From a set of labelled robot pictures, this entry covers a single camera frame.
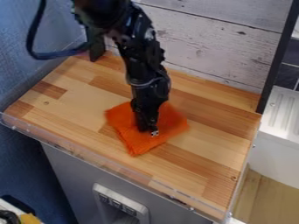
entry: white device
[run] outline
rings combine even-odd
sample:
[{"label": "white device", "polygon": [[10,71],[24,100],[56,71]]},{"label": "white device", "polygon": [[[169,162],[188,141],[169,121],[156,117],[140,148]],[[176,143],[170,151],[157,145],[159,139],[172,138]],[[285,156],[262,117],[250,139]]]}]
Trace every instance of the white device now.
[{"label": "white device", "polygon": [[150,224],[150,212],[146,206],[97,183],[93,192],[103,224]]}]

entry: wooden wall panel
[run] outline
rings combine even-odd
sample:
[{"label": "wooden wall panel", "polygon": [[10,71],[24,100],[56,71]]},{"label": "wooden wall panel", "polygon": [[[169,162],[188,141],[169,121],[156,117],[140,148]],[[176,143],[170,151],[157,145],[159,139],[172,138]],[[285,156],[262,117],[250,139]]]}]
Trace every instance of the wooden wall panel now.
[{"label": "wooden wall panel", "polygon": [[137,0],[136,2],[282,32],[292,0]]},{"label": "wooden wall panel", "polygon": [[281,34],[141,5],[166,50],[166,66],[259,93]]}]

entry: wooden tabletop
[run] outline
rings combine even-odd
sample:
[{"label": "wooden tabletop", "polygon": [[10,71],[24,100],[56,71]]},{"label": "wooden tabletop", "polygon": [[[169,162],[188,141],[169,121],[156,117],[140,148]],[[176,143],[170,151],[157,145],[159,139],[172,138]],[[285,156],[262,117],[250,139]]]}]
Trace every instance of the wooden tabletop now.
[{"label": "wooden tabletop", "polygon": [[223,220],[260,123],[260,96],[169,71],[170,103],[191,129],[139,157],[105,120],[105,110],[131,97],[122,60],[110,52],[96,63],[67,59],[5,113],[39,127],[33,134],[44,141]]}]

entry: vent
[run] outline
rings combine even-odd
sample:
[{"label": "vent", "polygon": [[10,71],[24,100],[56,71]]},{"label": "vent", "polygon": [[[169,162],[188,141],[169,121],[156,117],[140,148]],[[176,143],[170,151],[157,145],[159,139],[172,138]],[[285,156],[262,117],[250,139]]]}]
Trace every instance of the vent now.
[{"label": "vent", "polygon": [[299,144],[299,92],[275,86],[260,131]]}]

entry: blue surface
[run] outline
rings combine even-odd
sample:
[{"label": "blue surface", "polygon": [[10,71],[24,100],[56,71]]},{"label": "blue surface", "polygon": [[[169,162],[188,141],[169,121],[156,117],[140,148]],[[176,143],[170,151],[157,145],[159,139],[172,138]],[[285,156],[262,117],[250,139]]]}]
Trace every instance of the blue surface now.
[{"label": "blue surface", "polygon": [[[36,51],[73,46],[82,39],[69,0],[49,0]],[[36,61],[25,37],[39,0],[0,1],[0,110],[4,110],[60,60]],[[47,224],[76,223],[40,144],[0,125],[0,196],[9,194],[32,207]]]}]

